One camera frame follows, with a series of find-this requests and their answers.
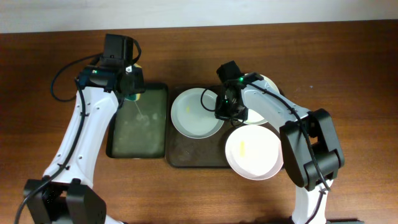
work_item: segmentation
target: wooden table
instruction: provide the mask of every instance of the wooden table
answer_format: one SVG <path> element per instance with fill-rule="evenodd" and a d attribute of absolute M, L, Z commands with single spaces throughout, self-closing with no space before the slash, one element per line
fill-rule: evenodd
<path fill-rule="evenodd" d="M 398 21 L 271 24 L 180 29 L 97 30 L 0 35 L 0 223 L 11 223 L 27 179 L 55 155 L 74 103 L 59 103 L 50 82 L 63 65 L 103 50 L 105 33 L 134 37 L 147 81 L 169 87 L 219 83 L 235 60 L 271 78 L 311 110 L 327 109 L 346 165 L 327 219 L 398 223 Z M 75 94 L 62 74 L 56 93 Z M 101 148 L 94 190 L 108 213 L 129 223 L 238 223 L 287 218 L 295 187 L 282 171 L 251 181 L 229 169 L 176 169 L 164 159 L 110 159 Z M 32 223 L 28 209 L 21 223 Z"/>

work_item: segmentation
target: table surface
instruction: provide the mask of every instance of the table surface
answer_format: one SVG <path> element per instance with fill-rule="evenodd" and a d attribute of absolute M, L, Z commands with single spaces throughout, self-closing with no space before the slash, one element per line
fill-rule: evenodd
<path fill-rule="evenodd" d="M 328 110 L 346 164 L 328 196 L 327 219 L 398 223 L 398 21 L 1 34 L 0 223 L 13 221 L 26 180 L 41 178 L 71 118 L 74 103 L 50 95 L 54 74 L 102 51 L 108 32 L 139 41 L 146 81 L 215 84 L 216 69 L 235 60 L 298 105 Z M 75 94 L 73 77 L 83 66 L 62 74 L 56 94 Z M 230 169 L 111 159 L 105 142 L 94 190 L 116 219 L 239 223 L 287 218 L 294 209 L 295 186 L 284 171 L 256 182 Z M 21 223 L 32 223 L 26 208 Z"/>

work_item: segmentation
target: yellow sticker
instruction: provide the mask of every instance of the yellow sticker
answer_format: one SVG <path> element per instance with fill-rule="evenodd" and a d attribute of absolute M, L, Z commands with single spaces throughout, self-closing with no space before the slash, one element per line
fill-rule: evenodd
<path fill-rule="evenodd" d="M 245 153 L 245 150 L 244 150 L 244 141 L 241 141 L 241 157 L 244 157 L 244 153 Z"/>

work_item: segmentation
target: white wall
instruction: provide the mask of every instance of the white wall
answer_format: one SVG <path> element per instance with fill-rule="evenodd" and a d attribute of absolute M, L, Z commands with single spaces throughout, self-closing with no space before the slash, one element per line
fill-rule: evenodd
<path fill-rule="evenodd" d="M 398 19 L 398 0 L 0 0 L 0 32 Z"/>

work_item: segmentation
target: white plate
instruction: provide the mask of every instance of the white plate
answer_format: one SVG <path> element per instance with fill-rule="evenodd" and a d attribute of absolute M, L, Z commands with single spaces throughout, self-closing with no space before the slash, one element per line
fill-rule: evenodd
<path fill-rule="evenodd" d="M 214 112 L 205 110 L 200 103 L 204 88 L 192 88 L 181 93 L 173 102 L 171 117 L 175 128 L 186 137 L 201 139 L 212 136 L 224 121 L 216 119 Z M 210 110 L 216 106 L 216 93 L 207 90 L 203 104 Z"/>
<path fill-rule="evenodd" d="M 284 164 L 278 136 L 256 125 L 232 132 L 225 145 L 225 155 L 235 172 L 251 180 L 271 178 Z"/>
<path fill-rule="evenodd" d="M 275 90 L 276 92 L 280 93 L 278 87 L 276 86 L 276 84 L 271 79 L 269 79 L 268 77 L 266 77 L 264 75 L 261 75 L 261 76 L 265 79 L 265 81 L 268 82 L 268 84 L 271 86 L 271 88 L 273 90 Z M 259 115 L 257 112 L 255 112 L 254 110 L 249 109 L 249 111 L 248 111 L 248 119 L 244 123 L 245 124 L 261 125 L 261 124 L 265 124 L 267 122 L 268 121 L 266 119 L 264 119 L 261 115 Z"/>

